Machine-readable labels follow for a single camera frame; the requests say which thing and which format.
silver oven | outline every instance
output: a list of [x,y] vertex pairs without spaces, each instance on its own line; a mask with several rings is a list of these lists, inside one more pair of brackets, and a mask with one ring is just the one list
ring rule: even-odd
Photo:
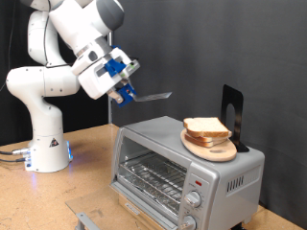
[[111,186],[165,229],[227,230],[257,211],[264,154],[203,160],[182,145],[169,117],[119,129]]

bread slice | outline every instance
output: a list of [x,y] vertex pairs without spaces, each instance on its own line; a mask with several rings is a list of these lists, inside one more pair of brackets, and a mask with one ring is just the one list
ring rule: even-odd
[[193,137],[227,137],[229,130],[218,118],[186,118],[184,127]]
[[197,140],[195,137],[190,136],[188,133],[185,133],[184,138],[185,138],[185,140],[187,140],[187,141],[189,141],[189,142],[191,142],[195,145],[198,145],[198,146],[201,146],[201,147],[207,147],[207,148],[214,147],[214,146],[219,145],[220,143],[228,140],[228,138],[223,138],[223,139],[220,139],[220,140],[217,140],[217,141],[212,141],[212,142],[202,142],[202,141]]
[[190,134],[186,133],[186,135],[189,135],[191,138],[194,138],[197,141],[200,142],[215,142],[215,141],[222,141],[222,140],[226,140],[227,138],[230,138],[232,136],[232,132],[229,131],[228,132],[228,136],[226,137],[192,137]]

wooden table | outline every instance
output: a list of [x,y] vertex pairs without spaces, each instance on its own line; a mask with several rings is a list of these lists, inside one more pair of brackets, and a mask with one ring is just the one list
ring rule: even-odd
[[[0,162],[0,230],[73,230],[77,218],[65,201],[95,193],[110,183],[117,130],[115,125],[105,125],[65,133],[74,160],[60,172],[26,172],[23,163]],[[21,149],[27,144],[0,150]],[[260,206],[251,223],[244,226],[248,230],[302,229]]]

control knob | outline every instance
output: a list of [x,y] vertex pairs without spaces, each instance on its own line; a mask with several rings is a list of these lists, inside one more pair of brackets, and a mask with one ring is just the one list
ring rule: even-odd
[[201,205],[201,196],[197,192],[191,192],[184,196],[184,200],[193,208]]
[[196,229],[196,222],[194,218],[191,216],[186,216],[183,219],[183,224],[180,226],[181,230],[195,230]]

round wooden board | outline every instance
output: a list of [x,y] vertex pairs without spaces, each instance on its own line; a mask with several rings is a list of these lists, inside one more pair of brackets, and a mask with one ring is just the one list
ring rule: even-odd
[[195,145],[184,138],[184,134],[186,133],[186,129],[184,129],[181,134],[181,141],[183,145],[189,149],[192,153],[197,156],[209,160],[209,161],[229,161],[236,157],[237,149],[233,145],[233,143],[229,140],[220,143],[211,148],[200,147]]

